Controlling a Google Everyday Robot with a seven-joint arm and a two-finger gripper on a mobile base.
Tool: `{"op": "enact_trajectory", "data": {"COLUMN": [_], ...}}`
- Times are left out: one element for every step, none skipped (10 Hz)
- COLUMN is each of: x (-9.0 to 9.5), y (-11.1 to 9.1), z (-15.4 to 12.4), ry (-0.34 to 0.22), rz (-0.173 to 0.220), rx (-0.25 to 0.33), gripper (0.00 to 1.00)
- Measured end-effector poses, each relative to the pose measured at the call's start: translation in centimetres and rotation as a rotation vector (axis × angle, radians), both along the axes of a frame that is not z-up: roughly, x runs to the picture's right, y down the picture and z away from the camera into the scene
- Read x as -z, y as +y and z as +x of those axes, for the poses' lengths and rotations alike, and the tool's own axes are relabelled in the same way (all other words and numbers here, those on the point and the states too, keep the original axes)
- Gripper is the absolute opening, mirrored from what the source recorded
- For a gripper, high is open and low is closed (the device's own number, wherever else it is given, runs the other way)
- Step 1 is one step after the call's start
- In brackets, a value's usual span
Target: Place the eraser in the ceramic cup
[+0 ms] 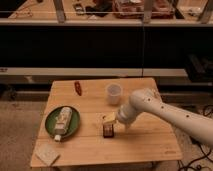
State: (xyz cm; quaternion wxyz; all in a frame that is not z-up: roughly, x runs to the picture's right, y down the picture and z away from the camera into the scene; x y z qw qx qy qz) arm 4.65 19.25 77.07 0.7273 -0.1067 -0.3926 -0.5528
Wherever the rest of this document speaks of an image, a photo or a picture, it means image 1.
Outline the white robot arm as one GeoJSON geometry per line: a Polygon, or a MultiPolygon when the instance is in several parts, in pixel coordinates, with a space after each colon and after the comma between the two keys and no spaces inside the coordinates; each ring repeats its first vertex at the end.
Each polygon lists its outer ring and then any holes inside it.
{"type": "Polygon", "coordinates": [[[131,125],[143,112],[161,118],[213,149],[213,119],[166,104],[149,88],[133,91],[116,112],[104,117],[103,124],[131,125]]]}

